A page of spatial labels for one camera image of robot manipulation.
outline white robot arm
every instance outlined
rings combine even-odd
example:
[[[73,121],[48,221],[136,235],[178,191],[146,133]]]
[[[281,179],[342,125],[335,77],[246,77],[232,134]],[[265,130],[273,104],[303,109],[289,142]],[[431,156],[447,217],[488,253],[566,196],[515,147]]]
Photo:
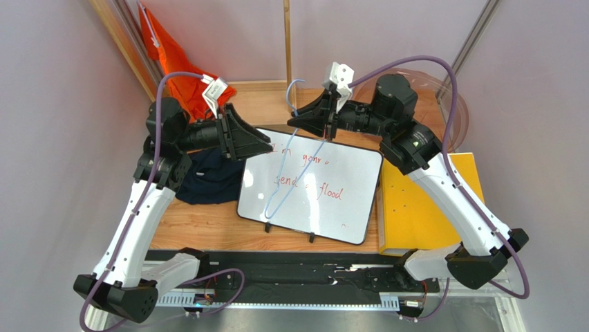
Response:
[[[216,107],[216,99],[226,84],[220,79],[210,79],[208,83],[210,89],[205,90],[203,97],[208,104]],[[78,275],[73,287],[86,299],[96,283],[99,283],[91,297],[91,304],[137,323],[149,317],[159,297],[181,283],[209,272],[203,268],[203,260],[208,256],[190,248],[180,250],[174,258],[159,266],[142,271],[145,255],[162,215],[190,168],[191,159],[187,152],[219,147],[228,158],[242,160],[272,151],[270,139],[245,123],[229,103],[214,112],[214,120],[192,124],[188,122],[188,113],[176,99],[163,98],[161,105],[160,159],[153,183],[139,210],[134,211],[154,165],[155,112],[151,112],[147,118],[150,135],[138,161],[131,197],[115,236],[92,274]],[[133,215],[132,223],[128,223],[130,215]],[[116,252],[118,255],[114,264],[109,264]],[[108,273],[100,281],[99,276],[105,270]]]
[[[291,118],[288,125],[327,139],[335,138],[338,128],[381,136],[380,150],[385,159],[419,185],[451,221],[461,243],[439,250],[411,250],[400,259],[408,285],[433,277],[453,277],[477,289],[491,281],[512,256],[499,234],[517,252],[528,241],[526,233],[521,229],[511,230],[496,218],[451,161],[450,169],[447,168],[442,143],[429,128],[413,119],[418,95],[404,76],[379,77],[372,102],[366,104],[348,100],[346,92],[350,89],[341,87],[342,82],[351,81],[346,76],[350,72],[353,74],[346,65],[334,63],[329,67],[325,91],[314,102],[298,109],[299,115]],[[465,197],[462,189],[473,202]],[[477,208],[492,220],[494,229]]]

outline yellow board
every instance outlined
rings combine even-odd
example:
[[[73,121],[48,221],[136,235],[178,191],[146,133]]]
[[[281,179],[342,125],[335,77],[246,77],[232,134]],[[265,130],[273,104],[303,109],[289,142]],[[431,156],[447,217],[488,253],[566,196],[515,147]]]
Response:
[[[460,175],[483,200],[472,154],[451,154]],[[431,198],[397,167],[384,161],[377,192],[378,244],[381,255],[410,249],[437,249],[460,242],[458,233]]]

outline wooden table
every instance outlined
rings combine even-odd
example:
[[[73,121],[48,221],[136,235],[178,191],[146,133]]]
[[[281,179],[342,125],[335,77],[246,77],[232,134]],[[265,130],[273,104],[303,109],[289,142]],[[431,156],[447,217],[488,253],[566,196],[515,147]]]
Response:
[[[299,105],[314,100],[321,90],[309,89],[298,92]],[[441,138],[444,121],[433,91],[418,91],[419,101],[415,107],[415,119],[430,127]],[[343,130],[337,132],[334,142],[378,150],[380,138]],[[355,246],[331,239],[317,237],[309,243],[308,234],[273,227],[264,232],[264,224],[239,218],[237,202],[218,205],[190,205],[174,199],[156,230],[151,242],[153,249],[180,249],[191,247],[199,250],[249,250],[249,251],[337,251],[377,252],[376,209],[368,225],[366,240]]]

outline red cloth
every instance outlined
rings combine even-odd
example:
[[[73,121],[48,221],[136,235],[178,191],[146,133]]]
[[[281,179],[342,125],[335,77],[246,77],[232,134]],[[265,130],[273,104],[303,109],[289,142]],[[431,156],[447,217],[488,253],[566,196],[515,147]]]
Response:
[[[164,30],[160,22],[151,14],[147,8],[147,18],[153,33],[155,33],[160,47],[156,48],[151,40],[151,32],[145,16],[139,9],[139,18],[141,23],[141,31],[143,34],[143,42],[147,49],[147,55],[153,60],[159,60],[165,74],[173,73],[175,71],[188,71],[190,73],[207,74],[212,78],[218,76],[203,71],[202,69],[190,63],[184,50],[176,43],[176,41]],[[207,84],[195,79],[194,77],[178,76],[173,77],[167,81],[170,95],[176,98],[183,109],[187,110],[191,115],[190,122],[197,119],[204,119],[205,112],[208,110],[207,103],[203,99],[203,91],[207,88]],[[227,87],[227,90],[217,100],[219,106],[225,104],[227,100],[236,93],[232,87]]]

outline wire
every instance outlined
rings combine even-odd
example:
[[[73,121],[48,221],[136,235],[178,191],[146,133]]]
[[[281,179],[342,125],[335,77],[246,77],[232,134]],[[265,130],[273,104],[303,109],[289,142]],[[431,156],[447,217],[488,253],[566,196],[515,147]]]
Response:
[[[290,97],[290,89],[297,82],[305,82],[305,80],[301,80],[301,79],[297,78],[297,79],[293,80],[288,85],[288,88],[286,89],[286,103],[288,104],[288,106],[294,112],[294,116],[295,117],[296,116],[299,116],[299,112],[297,112],[297,108],[294,107],[290,103],[290,101],[288,100],[288,98]],[[266,219],[268,219],[268,220],[272,219],[274,217],[274,215],[276,214],[276,212],[278,212],[278,210],[280,210],[280,207],[282,207],[282,204],[286,201],[286,199],[288,198],[288,196],[290,195],[290,193],[292,192],[292,190],[295,188],[295,184],[292,184],[292,186],[286,192],[286,195],[284,195],[284,197],[278,203],[278,206],[276,206],[276,209],[274,209],[274,211],[270,214],[270,216],[268,216],[268,208],[270,207],[270,203],[272,202],[272,199],[274,198],[274,195],[276,195],[278,193],[278,191],[280,190],[280,175],[282,174],[282,169],[284,168],[284,161],[286,160],[286,154],[287,154],[286,152],[288,151],[288,147],[290,146],[290,142],[292,142],[292,139],[295,137],[295,135],[297,134],[298,131],[299,131],[298,128],[295,129],[294,132],[292,133],[292,135],[290,135],[290,138],[288,139],[288,142],[286,143],[286,147],[284,148],[284,154],[282,155],[282,161],[280,162],[280,168],[278,170],[278,175],[276,176],[276,179],[277,179],[277,181],[276,181],[276,189],[274,190],[273,193],[271,193],[270,197],[268,197],[268,202],[266,202],[266,205],[264,206],[264,217]],[[315,151],[315,154],[313,154],[313,159],[315,159],[317,157],[317,154],[319,153],[319,151],[323,147],[323,144],[325,144],[325,140],[324,139],[322,140],[321,144],[319,145],[319,147]],[[303,169],[303,171],[297,177],[296,181],[298,181],[298,180],[301,179],[301,177],[305,174],[305,172],[309,168],[309,165],[311,165],[311,163],[307,163],[307,165],[305,166],[305,168]]]
[[[162,94],[164,92],[164,86],[165,86],[165,83],[167,82],[167,80],[169,80],[170,78],[175,77],[175,76],[190,76],[190,77],[195,77],[198,79],[203,78],[202,75],[199,75],[196,73],[189,73],[187,71],[178,71],[175,73],[169,73],[168,75],[164,76],[162,78],[162,80],[160,81],[160,83],[158,85],[158,92],[156,95],[156,137],[154,138],[155,151],[153,153],[153,164],[154,165],[159,165],[158,163],[160,162],[160,150],[161,150],[161,144],[162,144],[162,125],[161,125],[162,124]],[[106,279],[106,276],[109,274],[109,272],[111,272],[113,270],[113,267],[115,265],[115,261],[117,260],[117,258],[119,256],[119,252],[122,247],[122,244],[124,243],[124,239],[127,236],[127,233],[129,233],[129,228],[131,228],[131,224],[133,223],[133,220],[135,219],[135,215],[137,215],[137,213],[139,212],[139,209],[141,208],[141,205],[143,204],[143,201],[145,200],[145,197],[147,196],[147,192],[149,191],[149,188],[151,187],[151,184],[153,183],[153,180],[156,177],[157,169],[158,169],[157,167],[151,168],[151,171],[149,173],[149,177],[147,179],[147,183],[145,184],[145,187],[143,188],[143,192],[141,192],[141,195],[139,196],[139,199],[137,200],[135,207],[131,210],[131,213],[129,214],[129,218],[127,219],[127,222],[123,226],[123,229],[121,231],[119,239],[117,240],[117,243],[115,244],[115,248],[113,250],[113,254],[111,255],[111,259],[106,264],[106,268],[104,269],[104,272],[100,275],[98,280],[94,283],[94,286],[92,287],[92,289],[90,290],[90,292],[86,296],[86,299],[84,300],[84,304],[82,305],[82,309],[80,311],[80,317],[79,317],[80,327],[82,328],[82,330],[84,332],[99,332],[99,331],[90,329],[88,327],[88,325],[86,325],[86,311],[88,310],[88,306],[90,305],[90,302],[94,298],[96,291],[98,290],[98,288],[100,287],[102,282],[104,282],[104,280]],[[126,322],[126,320],[121,320],[117,324],[115,324],[115,325],[113,325],[103,331],[107,331],[107,332],[114,331],[114,330],[118,329],[119,327],[121,327],[121,325],[123,325],[125,322]]]
[[[523,293],[522,294],[515,293],[514,291],[501,286],[500,284],[498,284],[497,282],[495,282],[493,280],[491,280],[489,283],[491,285],[499,288],[500,290],[506,292],[507,294],[513,296],[513,297],[516,297],[518,299],[527,299],[530,296],[530,282],[527,278],[527,273],[525,272],[523,264],[522,264],[519,256],[517,255],[517,252],[513,249],[512,245],[509,244],[507,239],[499,232],[497,227],[493,224],[493,221],[491,221],[491,219],[487,216],[487,214],[485,214],[485,212],[480,208],[480,206],[478,206],[478,204],[476,203],[474,198],[469,194],[469,192],[462,185],[460,185],[460,181],[458,180],[458,178],[454,174],[454,170],[452,169],[452,166],[450,164],[450,159],[448,157],[450,131],[451,131],[451,127],[452,127],[452,122],[454,121],[454,117],[456,116],[456,105],[458,103],[458,85],[456,82],[456,75],[454,74],[452,67],[450,67],[450,65],[446,61],[440,59],[439,57],[432,57],[430,55],[416,55],[413,57],[406,57],[404,59],[400,59],[400,60],[391,62],[390,64],[387,64],[385,66],[382,66],[382,67],[376,69],[375,71],[372,71],[372,72],[366,74],[365,76],[359,78],[358,80],[355,80],[354,82],[352,82],[350,84],[350,87],[357,86],[358,84],[360,84],[360,83],[362,83],[362,82],[364,82],[364,81],[366,81],[366,80],[368,80],[368,79],[370,79],[370,78],[372,78],[372,77],[374,77],[374,76],[376,76],[386,70],[389,70],[390,68],[393,68],[395,66],[399,66],[399,65],[405,64],[407,62],[422,61],[422,60],[435,62],[435,63],[441,65],[442,67],[444,67],[446,72],[448,72],[448,77],[450,77],[450,82],[452,85],[452,103],[450,106],[450,113],[448,115],[446,130],[444,131],[444,139],[442,141],[442,157],[444,158],[444,164],[446,166],[446,170],[448,172],[448,175],[450,176],[450,178],[454,182],[454,185],[460,190],[462,195],[467,199],[467,201],[469,201],[469,203],[472,205],[472,207],[477,211],[477,213],[483,219],[483,221],[491,229],[493,234],[495,234],[497,236],[497,238],[499,238],[501,243],[503,243],[503,245],[507,248],[507,251],[509,251],[511,256],[514,258],[514,261],[515,261],[517,268],[519,270],[521,279],[523,281]]]
[[[235,294],[233,294],[233,296],[229,300],[227,300],[224,304],[222,304],[218,308],[207,311],[205,313],[201,313],[200,315],[212,315],[214,313],[217,313],[217,312],[223,310],[226,306],[230,305],[231,303],[233,303],[233,301],[235,301],[235,299],[239,296],[239,294],[241,294],[241,291],[243,290],[243,285],[245,284],[245,275],[243,274],[243,271],[239,270],[238,268],[226,268],[225,270],[221,270],[221,271],[212,273],[210,275],[207,275],[207,276],[204,276],[201,278],[192,279],[192,280],[189,280],[187,282],[183,282],[180,284],[180,285],[197,284],[198,282],[203,282],[207,279],[211,279],[211,278],[216,277],[218,275],[224,275],[225,273],[229,273],[229,272],[236,272],[241,276],[241,283],[239,284],[239,288],[237,288],[237,291],[235,292]]]
[[[423,307],[425,308],[425,301],[427,300],[427,284],[425,283],[425,281],[421,282],[423,284]]]
[[[205,299],[207,301],[211,301],[211,299],[207,296],[207,288],[209,288],[209,285],[211,284],[211,279],[209,279],[209,281],[207,282],[207,284],[205,285]]]

